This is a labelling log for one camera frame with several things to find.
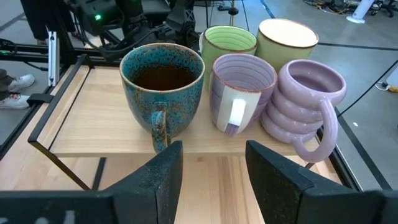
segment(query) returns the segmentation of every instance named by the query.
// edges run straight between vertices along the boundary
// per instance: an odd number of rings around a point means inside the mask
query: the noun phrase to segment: wooden board
[[[58,92],[72,68],[73,66],[65,73],[51,94],[54,95]],[[76,74],[74,82],[79,82],[85,77],[87,71],[88,67],[82,67]],[[64,94],[60,105],[67,103],[71,94],[75,92],[75,88],[78,88],[78,85],[70,87],[70,90]],[[27,142],[27,138],[46,108],[47,104],[40,107],[8,153],[0,161],[0,190],[81,190],[50,159]],[[48,131],[49,129],[47,128],[43,130],[44,136]],[[87,185],[91,186],[93,184],[99,162],[98,158],[64,158],[61,160]]]
[[[233,138],[226,137],[211,122],[206,91],[192,123],[173,140],[182,140],[184,152],[192,156],[242,156],[250,139],[284,156],[296,155],[291,145],[269,136],[259,121]],[[306,146],[314,150],[318,142],[313,138]],[[59,157],[154,155],[150,134],[127,105],[117,68],[91,70],[51,152]]]
[[[298,156],[288,158],[302,162]],[[150,156],[108,158],[100,189],[121,180],[149,159]],[[175,223],[264,223],[244,157],[185,156],[183,164],[182,189]],[[330,170],[326,166],[315,166],[312,171],[330,178]]]

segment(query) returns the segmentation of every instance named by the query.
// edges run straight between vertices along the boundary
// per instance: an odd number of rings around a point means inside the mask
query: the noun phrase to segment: cream mug
[[[259,25],[256,56],[278,72],[287,62],[309,58],[318,43],[311,28],[288,19],[266,19]]]

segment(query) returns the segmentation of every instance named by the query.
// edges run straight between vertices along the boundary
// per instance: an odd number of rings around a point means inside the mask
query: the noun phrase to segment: tea
[[[189,85],[195,77],[187,68],[177,68],[173,65],[147,68],[139,72],[132,80],[137,86],[148,90],[175,90]]]

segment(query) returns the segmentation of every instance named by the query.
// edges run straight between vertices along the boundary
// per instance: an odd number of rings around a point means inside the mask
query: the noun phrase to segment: green mug
[[[208,91],[214,61],[225,54],[241,53],[254,55],[257,49],[256,36],[234,26],[213,26],[203,35],[201,57],[205,63],[205,90]]]
[[[256,56],[278,72],[287,62],[309,58],[318,43],[311,28],[288,19],[266,19],[259,25]]]

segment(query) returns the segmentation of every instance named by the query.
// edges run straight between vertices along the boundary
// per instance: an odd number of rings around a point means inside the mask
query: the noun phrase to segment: mug rim
[[[336,77],[338,77],[338,79],[339,79],[340,82],[342,83],[342,87],[341,87],[339,90],[337,90],[337,91],[333,91],[333,92],[324,92],[324,91],[314,90],[314,89],[312,89],[312,88],[309,88],[309,87],[307,87],[307,86],[301,84],[301,83],[298,82],[295,78],[293,78],[293,76],[292,76],[292,75],[290,74],[290,72],[289,72],[290,66],[291,66],[292,64],[294,64],[294,63],[299,63],[299,62],[312,63],[312,64],[315,64],[315,65],[317,65],[317,66],[319,66],[319,67],[323,67],[323,68],[325,68],[325,69],[331,71]],[[327,65],[325,65],[325,64],[322,64],[322,63],[320,63],[320,62],[317,62],[317,61],[314,61],[314,60],[309,60],[309,59],[297,59],[297,60],[292,60],[292,61],[289,61],[288,63],[286,63],[286,65],[284,66],[284,69],[285,69],[285,72],[286,72],[287,74],[289,74],[289,75],[287,76],[288,79],[291,80],[291,81],[293,81],[293,82],[296,83],[296,84],[299,84],[299,86],[300,86],[301,88],[303,88],[304,90],[314,91],[314,92],[319,93],[319,94],[322,94],[322,95],[324,95],[324,96],[332,96],[332,95],[335,95],[335,94],[337,94],[337,93],[341,93],[341,92],[343,92],[343,91],[346,90],[347,84],[346,84],[345,79],[343,78],[343,76],[342,76],[340,73],[338,73],[336,70],[334,70],[333,68],[331,68],[331,67],[329,67],[329,66],[327,66]]]
[[[315,43],[314,43],[313,45],[301,47],[301,46],[294,46],[294,45],[284,44],[284,43],[279,42],[278,40],[274,40],[274,39],[268,37],[267,35],[265,35],[265,33],[263,33],[263,32],[261,31],[261,29],[260,29],[261,24],[263,24],[264,22],[269,21],[269,20],[271,20],[271,19],[278,19],[278,20],[283,20],[283,21],[289,21],[289,22],[293,22],[293,23],[296,23],[296,24],[298,24],[298,25],[304,26],[304,27],[310,29],[310,30],[315,34],[315,37],[317,38],[317,41],[315,41]],[[285,47],[291,47],[291,48],[294,48],[294,49],[309,49],[309,48],[312,48],[312,47],[316,46],[316,45],[319,43],[319,35],[315,32],[315,30],[313,30],[311,27],[309,27],[309,26],[307,26],[307,25],[305,25],[305,24],[302,24],[301,22],[293,21],[293,20],[290,20],[290,19],[283,19],[283,18],[269,18],[269,19],[264,19],[264,20],[263,20],[262,22],[260,22],[260,24],[259,24],[258,33],[260,33],[263,37],[265,37],[266,39],[272,41],[273,43],[276,43],[276,44],[279,44],[279,45],[282,45],[282,46],[285,46]]]
[[[220,46],[214,44],[213,42],[211,42],[210,40],[208,40],[207,37],[206,37],[206,32],[208,32],[208,31],[209,31],[210,29],[212,29],[212,28],[217,28],[217,27],[232,27],[232,28],[234,28],[234,29],[243,30],[243,31],[247,32],[248,34],[252,35],[252,36],[255,38],[256,43],[255,43],[252,47],[250,47],[250,48],[248,48],[248,49],[242,49],[242,50],[233,50],[233,49],[228,49],[228,48],[226,48],[226,47],[220,47]],[[253,50],[253,49],[255,49],[255,48],[258,46],[258,43],[259,43],[259,41],[257,40],[257,37],[256,37],[254,34],[250,33],[249,31],[247,31],[247,30],[245,30],[245,29],[243,29],[243,28],[240,28],[240,27],[228,26],[228,25],[216,25],[216,26],[212,26],[212,27],[207,28],[205,31],[203,31],[203,38],[204,38],[210,45],[212,45],[213,47],[215,47],[215,48],[217,48],[217,49],[220,49],[220,50],[227,50],[228,52],[237,52],[237,53],[239,53],[239,52],[247,52],[247,51]]]
[[[243,56],[243,57],[251,57],[251,58],[259,59],[260,61],[264,62],[268,67],[271,68],[272,73],[273,73],[274,76],[275,76],[274,81],[273,81],[268,87],[265,87],[265,88],[260,89],[260,90],[247,90],[247,89],[244,89],[244,88],[240,88],[240,87],[231,85],[231,84],[229,84],[228,82],[224,81],[224,80],[216,73],[216,71],[215,71],[215,65],[216,65],[216,63],[217,63],[219,60],[221,60],[222,58],[228,57],[228,56],[231,56],[231,55],[238,55],[238,56]],[[275,87],[275,84],[276,84],[277,81],[278,81],[277,72],[275,71],[274,67],[273,67],[271,64],[269,64],[268,62],[266,62],[266,61],[265,61],[264,59],[262,59],[262,58],[256,57],[256,56],[254,56],[254,55],[248,55],[248,54],[226,54],[226,55],[222,55],[222,56],[218,57],[218,58],[214,61],[213,67],[211,68],[211,72],[214,74],[214,76],[215,76],[222,84],[224,84],[224,85],[226,85],[226,86],[228,86],[228,87],[230,87],[230,88],[232,88],[232,89],[234,89],[234,90],[238,90],[238,91],[242,91],[242,92],[246,92],[246,93],[260,93],[260,92],[269,90],[269,89],[271,89],[271,88],[274,88],[274,87]]]
[[[141,48],[141,47],[142,47],[142,48],[143,48],[143,47],[147,47],[147,46],[149,46],[149,45],[173,45],[173,46],[175,46],[175,47],[177,46],[177,47],[183,48],[183,49],[185,49],[185,50],[189,50],[191,53],[193,53],[195,56],[197,56],[197,57],[200,59],[200,62],[201,62],[201,64],[202,64],[202,66],[203,66],[200,75],[198,76],[198,78],[195,79],[195,81],[189,83],[189,84],[186,85],[186,86],[183,86],[183,87],[180,87],[180,88],[177,88],[177,89],[174,89],[174,90],[150,90],[150,89],[146,89],[146,88],[143,88],[143,87],[141,87],[141,86],[139,86],[139,85],[134,84],[133,82],[131,82],[128,78],[126,78],[126,77],[124,76],[124,73],[123,73],[123,71],[122,71],[123,65],[124,65],[125,61],[127,60],[127,56],[133,54],[133,51],[135,51],[135,50],[137,50],[137,49],[139,49],[139,48]],[[179,45],[179,44],[173,44],[173,43],[153,43],[153,44],[146,44],[146,45],[142,45],[142,46],[140,46],[140,47],[137,47],[137,48],[135,48],[135,49],[132,49],[129,53],[127,53],[127,54],[122,58],[122,60],[121,60],[121,62],[120,62],[120,65],[119,65],[119,73],[120,73],[120,76],[122,76],[122,79],[123,79],[125,82],[127,82],[129,85],[131,85],[131,86],[133,86],[134,88],[137,88],[137,89],[139,89],[139,90],[142,90],[142,91],[146,91],[146,92],[150,92],[150,93],[160,93],[160,94],[163,94],[163,93],[173,93],[173,92],[175,92],[175,91],[180,91],[180,90],[184,90],[184,89],[190,88],[191,86],[193,86],[194,84],[196,84],[196,83],[198,83],[198,82],[200,81],[200,79],[203,77],[204,72],[205,72],[205,63],[203,62],[203,60],[201,59],[201,57],[199,56],[198,53],[196,53],[196,52],[195,52],[194,50],[192,50],[192,49],[189,49],[189,48],[186,47],[186,46],[182,46],[182,45]]]

